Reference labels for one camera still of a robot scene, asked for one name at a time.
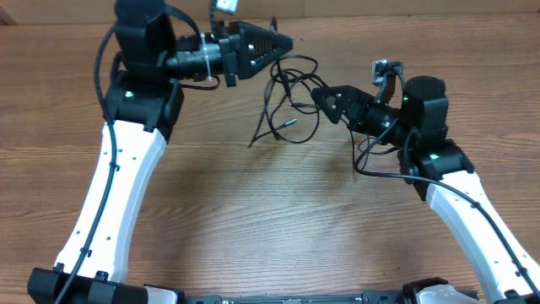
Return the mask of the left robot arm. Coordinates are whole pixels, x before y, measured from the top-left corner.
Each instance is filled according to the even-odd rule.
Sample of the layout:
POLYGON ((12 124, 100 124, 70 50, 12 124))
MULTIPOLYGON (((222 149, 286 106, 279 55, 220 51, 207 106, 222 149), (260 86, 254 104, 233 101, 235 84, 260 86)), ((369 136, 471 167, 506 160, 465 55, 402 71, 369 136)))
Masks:
POLYGON ((52 269, 34 269, 37 303, 182 303, 184 294, 126 282, 132 233, 143 196, 170 141, 186 88, 232 87, 290 52, 292 39, 243 21, 213 23, 177 37, 172 19, 189 15, 163 1, 119 1, 107 31, 119 52, 108 90, 97 93, 105 124, 83 208, 52 269))

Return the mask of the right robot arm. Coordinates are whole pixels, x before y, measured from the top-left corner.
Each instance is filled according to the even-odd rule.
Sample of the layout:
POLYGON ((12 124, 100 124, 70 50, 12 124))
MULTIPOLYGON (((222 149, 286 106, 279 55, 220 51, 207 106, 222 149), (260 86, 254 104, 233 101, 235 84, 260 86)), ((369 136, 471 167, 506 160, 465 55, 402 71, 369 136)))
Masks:
POLYGON ((473 163, 447 136, 449 101, 443 80, 406 81, 392 108, 353 86, 322 87, 313 101, 328 119, 399 151, 403 179, 441 217, 472 265, 488 303, 537 303, 539 265, 516 240, 483 190, 473 163))

